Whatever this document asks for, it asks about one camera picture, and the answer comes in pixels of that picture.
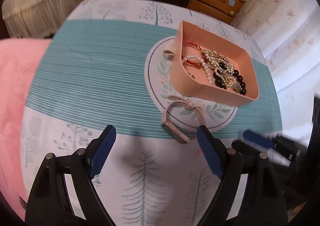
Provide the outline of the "tree print tablecloth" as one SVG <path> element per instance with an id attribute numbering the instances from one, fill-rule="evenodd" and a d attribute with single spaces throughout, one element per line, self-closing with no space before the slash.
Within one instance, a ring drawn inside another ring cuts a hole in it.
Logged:
<path id="1" fill-rule="evenodd" d="M 197 141 L 182 145 L 161 127 L 175 95 L 163 54 L 181 21 L 248 51 L 259 98 L 240 108 L 193 99 L 214 136 L 226 146 L 245 130 L 282 129 L 277 93 L 257 43 L 216 19 L 146 0 L 84 0 L 46 50 L 25 103 L 21 165 L 26 192 L 49 152 L 73 154 L 117 131 L 93 185 L 117 225 L 196 225 L 219 185 Z"/>

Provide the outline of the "pink rectangular tray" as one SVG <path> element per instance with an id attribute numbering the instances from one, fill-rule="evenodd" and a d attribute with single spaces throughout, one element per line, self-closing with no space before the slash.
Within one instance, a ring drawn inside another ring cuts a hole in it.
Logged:
<path id="1" fill-rule="evenodd" d="M 182 21 L 171 51 L 170 80 L 181 95 L 235 107 L 258 99 L 251 57 L 236 44 Z"/>

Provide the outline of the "pink blanket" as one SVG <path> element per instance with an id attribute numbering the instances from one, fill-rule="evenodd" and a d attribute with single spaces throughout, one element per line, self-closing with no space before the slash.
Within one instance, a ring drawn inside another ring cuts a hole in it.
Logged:
<path id="1" fill-rule="evenodd" d="M 20 134 L 25 101 L 51 39 L 1 40 L 1 193 L 15 210 L 25 197 Z"/>

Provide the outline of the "gold rhinestone hair comb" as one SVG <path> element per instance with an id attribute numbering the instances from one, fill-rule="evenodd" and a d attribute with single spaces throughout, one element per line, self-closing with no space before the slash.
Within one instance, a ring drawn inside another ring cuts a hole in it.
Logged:
<path id="1" fill-rule="evenodd" d="M 211 49 L 204 49 L 202 55 L 205 62 L 210 65 L 216 74 L 223 76 L 231 76 L 234 74 L 233 64 L 224 55 Z"/>

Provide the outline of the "white floral curtain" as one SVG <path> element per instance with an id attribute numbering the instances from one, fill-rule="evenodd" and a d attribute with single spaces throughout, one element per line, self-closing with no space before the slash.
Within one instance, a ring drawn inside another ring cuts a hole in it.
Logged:
<path id="1" fill-rule="evenodd" d="M 319 4 L 316 0 L 245 0 L 232 26 L 252 37 L 270 69 L 283 132 L 310 140 L 319 95 Z"/>

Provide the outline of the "pink smart watch band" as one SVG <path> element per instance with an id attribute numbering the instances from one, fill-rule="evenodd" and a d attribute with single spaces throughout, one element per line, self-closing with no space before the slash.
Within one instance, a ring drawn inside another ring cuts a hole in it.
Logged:
<path id="1" fill-rule="evenodd" d="M 186 118 L 183 115 L 190 114 L 195 116 L 199 122 L 199 126 L 202 126 L 206 124 L 202 109 L 191 100 L 176 95 L 169 95 L 167 99 L 169 103 L 162 112 L 161 127 L 180 144 L 187 144 L 193 138 L 185 134 L 182 129 L 196 131 L 197 127 L 191 123 L 190 117 Z"/>

